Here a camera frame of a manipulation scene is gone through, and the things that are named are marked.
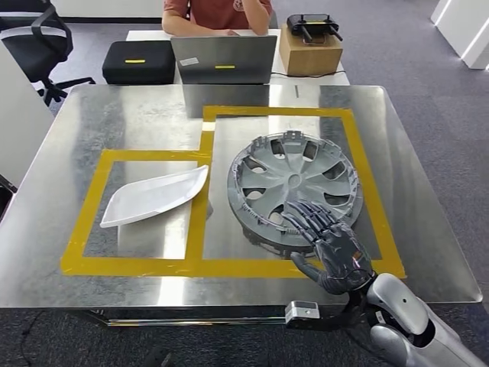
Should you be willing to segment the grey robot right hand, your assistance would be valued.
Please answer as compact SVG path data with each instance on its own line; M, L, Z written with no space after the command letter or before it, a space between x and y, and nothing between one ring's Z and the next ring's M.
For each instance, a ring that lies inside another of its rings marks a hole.
M333 295L356 291L377 277L364 246L350 226L330 209L306 200L288 201L288 205L293 211L282 216L306 239L323 266L320 269L300 253L292 253L291 260L303 274Z

